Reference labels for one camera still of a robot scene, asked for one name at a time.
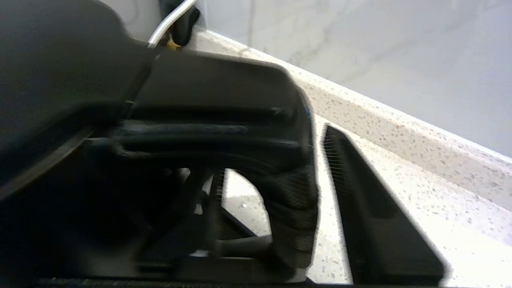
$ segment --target white marble wall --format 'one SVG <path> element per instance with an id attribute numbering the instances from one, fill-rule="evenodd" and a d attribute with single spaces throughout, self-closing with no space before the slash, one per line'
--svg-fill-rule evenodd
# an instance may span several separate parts
<path id="1" fill-rule="evenodd" d="M 199 0 L 208 29 L 512 156 L 510 0 Z"/>

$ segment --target white speckled countertop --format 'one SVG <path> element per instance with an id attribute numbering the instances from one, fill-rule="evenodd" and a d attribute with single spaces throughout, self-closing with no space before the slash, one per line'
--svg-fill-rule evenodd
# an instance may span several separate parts
<path id="1" fill-rule="evenodd" d="M 321 209 L 317 246 L 308 276 L 316 282 L 351 283 L 332 182 L 320 141 L 330 123 L 315 116 L 317 181 Z M 450 269 L 445 286 L 512 285 L 512 212 L 348 132 L 397 203 Z M 262 200 L 239 174 L 227 174 L 224 206 L 258 235 L 270 233 Z"/>
<path id="2" fill-rule="evenodd" d="M 328 118 L 342 125 L 329 122 L 352 138 L 446 263 L 443 286 L 512 287 L 512 159 L 211 31 L 198 29 L 188 48 L 277 63 L 308 95 L 317 114 L 321 199 L 312 280 L 351 283 L 320 145 Z M 224 206 L 255 233 L 270 233 L 257 191 L 237 173 L 227 175 Z"/>

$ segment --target black mesh fabric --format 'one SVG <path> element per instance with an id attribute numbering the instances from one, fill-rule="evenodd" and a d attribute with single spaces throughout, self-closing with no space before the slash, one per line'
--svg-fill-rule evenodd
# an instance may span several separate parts
<path id="1" fill-rule="evenodd" d="M 291 267 L 308 267 L 318 218 L 314 164 L 280 175 L 243 175 L 262 195 L 277 254 Z"/>

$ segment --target black plastic object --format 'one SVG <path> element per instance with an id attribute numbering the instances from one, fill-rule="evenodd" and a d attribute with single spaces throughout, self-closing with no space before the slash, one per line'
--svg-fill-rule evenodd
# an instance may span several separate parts
<path id="1" fill-rule="evenodd" d="M 0 38 L 0 186 L 85 127 L 123 117 L 158 52 L 99 1 L 1 1 Z"/>
<path id="2" fill-rule="evenodd" d="M 437 285 L 444 267 L 343 132 L 324 148 L 355 284 Z"/>

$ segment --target silver metal bar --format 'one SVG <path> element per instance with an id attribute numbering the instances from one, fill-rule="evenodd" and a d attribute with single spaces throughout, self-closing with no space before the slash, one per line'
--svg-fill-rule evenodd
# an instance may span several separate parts
<path id="1" fill-rule="evenodd" d="M 157 27 L 149 39 L 148 47 L 155 48 L 158 42 L 162 40 L 167 30 L 178 20 L 185 12 L 187 12 L 197 0 L 185 0 L 178 8 L 174 9 Z"/>

